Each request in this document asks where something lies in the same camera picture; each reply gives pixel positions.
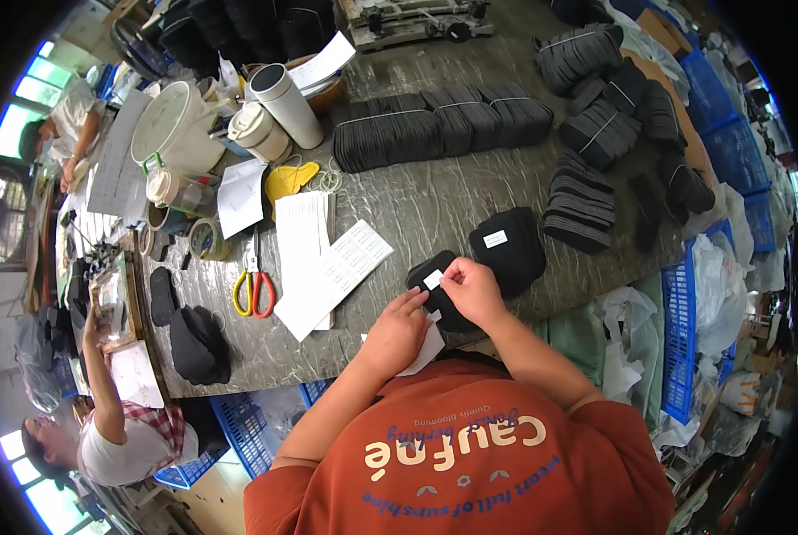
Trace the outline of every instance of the blue plastic crate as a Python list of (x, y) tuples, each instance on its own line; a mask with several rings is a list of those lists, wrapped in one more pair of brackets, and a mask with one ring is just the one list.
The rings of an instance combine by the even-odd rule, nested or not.
[(223, 434), (251, 479), (267, 472), (274, 461), (262, 443), (262, 431), (268, 422), (251, 395), (213, 395), (209, 401)]
[(701, 50), (695, 49), (682, 59), (682, 69), (690, 81), (687, 114), (700, 136), (740, 118), (732, 98)]
[(744, 196), (770, 189), (765, 160), (747, 119), (703, 135), (702, 142), (720, 182)]
[(60, 385), (63, 399), (78, 395), (78, 386), (72, 375), (72, 366), (69, 364), (68, 357), (53, 358), (51, 362), (51, 373)]
[[(726, 234), (732, 248), (728, 220), (714, 223), (705, 233)], [(663, 391), (661, 409), (687, 424), (696, 369), (696, 284), (693, 279), (693, 243), (686, 242), (686, 254), (679, 263), (661, 269), (663, 291)], [(729, 351), (734, 354), (734, 344)]]
[(299, 384), (298, 390), (300, 391), (300, 399), (304, 400), (306, 408), (312, 407), (313, 403), (322, 397), (324, 391), (327, 391), (328, 387), (333, 384), (335, 380), (336, 378), (319, 379), (317, 381)]
[(197, 479), (209, 471), (223, 454), (229, 451), (229, 446), (219, 449), (216, 452), (205, 452), (195, 461), (180, 466), (170, 466), (159, 470), (153, 476), (158, 483), (176, 487), (177, 489), (190, 490), (190, 487), (197, 482)]
[(757, 193), (744, 197), (744, 214), (750, 223), (750, 234), (753, 235), (753, 250), (770, 252), (777, 250), (777, 238), (773, 231), (773, 220), (770, 219), (770, 203), (768, 193)]

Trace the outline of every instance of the hand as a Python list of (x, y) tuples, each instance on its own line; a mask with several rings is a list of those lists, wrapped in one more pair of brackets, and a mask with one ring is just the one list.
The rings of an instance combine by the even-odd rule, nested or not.
[(419, 308), (429, 292), (419, 286), (395, 298), (372, 326), (354, 359), (360, 359), (386, 382), (411, 365), (423, 347), (431, 321)]
[(75, 173), (75, 166), (78, 164), (78, 159), (75, 157), (70, 157), (66, 162), (66, 165), (63, 166), (63, 178), (60, 180), (60, 191), (65, 193), (69, 186), (72, 185), (72, 181), (74, 181), (74, 173)]
[(494, 273), (487, 265), (458, 257), (443, 273), (441, 288), (462, 316), (488, 334), (501, 318), (509, 315)]

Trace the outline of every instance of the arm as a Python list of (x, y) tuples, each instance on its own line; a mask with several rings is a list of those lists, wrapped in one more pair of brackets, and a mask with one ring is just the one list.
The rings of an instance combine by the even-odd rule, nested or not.
[(126, 443), (126, 417), (122, 412), (120, 393), (110, 376), (104, 357), (98, 346), (98, 332), (95, 330), (95, 306), (86, 315), (83, 326), (83, 361), (86, 376), (90, 380), (92, 401), (95, 403), (95, 428), (106, 440), (123, 445)]
[(315, 468), (342, 430), (369, 408), (383, 384), (411, 365), (430, 325), (419, 308), (428, 297), (428, 291), (416, 287), (387, 305), (354, 359), (289, 432), (271, 470), (288, 465)]
[(491, 337), (515, 381), (543, 392), (568, 413), (604, 399), (580, 369), (506, 310), (487, 266), (459, 257), (443, 273), (441, 286), (458, 311)]

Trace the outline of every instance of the paper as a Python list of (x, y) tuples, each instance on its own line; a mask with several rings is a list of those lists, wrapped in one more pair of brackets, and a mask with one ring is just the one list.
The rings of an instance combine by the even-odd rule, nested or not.
[(329, 79), (336, 71), (345, 67), (352, 58), (354, 58), (354, 47), (342, 35), (342, 32), (337, 32), (318, 56), (290, 70), (289, 76), (292, 77), (292, 81), (298, 89), (303, 91)]
[(487, 235), (482, 240), (485, 242), (485, 246), (489, 249), (495, 245), (500, 245), (500, 243), (509, 241), (506, 238), (506, 232), (504, 230), (497, 230), (493, 234)]
[(95, 178), (92, 184), (87, 184), (87, 211), (125, 217), (129, 206), (145, 205), (146, 177), (131, 156), (131, 141), (136, 124), (150, 102), (152, 98), (142, 91), (128, 93), (110, 125)]
[[(429, 325), (429, 329), (426, 330), (426, 339), (423, 340), (423, 347), (419, 348), (419, 354), (411, 365), (405, 368), (401, 373), (396, 374), (397, 378), (413, 375), (422, 370), (447, 346), (446, 342), (443, 341), (441, 331), (437, 328), (437, 322), (441, 320), (441, 311), (436, 310), (431, 314), (426, 314), (426, 318), (431, 320), (431, 325)], [(366, 342), (366, 335), (360, 335), (360, 339)]]
[(110, 354), (110, 375), (114, 378), (121, 400), (149, 408), (164, 407), (145, 341), (113, 351)]
[(369, 223), (357, 221), (310, 267), (305, 282), (283, 295), (274, 312), (302, 342), (391, 252)]
[[(310, 269), (330, 248), (333, 236), (335, 196), (307, 192), (278, 198), (274, 215), (283, 294), (294, 294), (306, 285)], [(333, 314), (328, 314), (316, 330), (328, 330)]]
[(423, 279), (423, 282), (426, 283), (426, 286), (429, 287), (429, 290), (433, 290), (441, 285), (441, 277), (443, 273), (440, 270), (435, 270), (431, 275), (427, 276)]
[(262, 175), (266, 167), (254, 158), (223, 171), (217, 189), (217, 219), (224, 240), (262, 221)]

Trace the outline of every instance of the scissors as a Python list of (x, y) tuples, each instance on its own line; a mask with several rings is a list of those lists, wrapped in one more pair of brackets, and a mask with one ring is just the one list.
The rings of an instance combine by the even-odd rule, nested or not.
[[(239, 304), (238, 293), (244, 280), (247, 281), (247, 305), (242, 308)], [(256, 308), (259, 304), (259, 287), (265, 284), (268, 290), (268, 308), (265, 312), (260, 313)], [(271, 279), (268, 274), (259, 270), (259, 233), (254, 230), (253, 238), (247, 242), (247, 247), (244, 249), (244, 270), (241, 272), (238, 282), (233, 287), (233, 305), (235, 305), (235, 312), (242, 316), (250, 316), (251, 314), (261, 318), (271, 315), (274, 310), (276, 296), (274, 294), (274, 285), (271, 284)]]

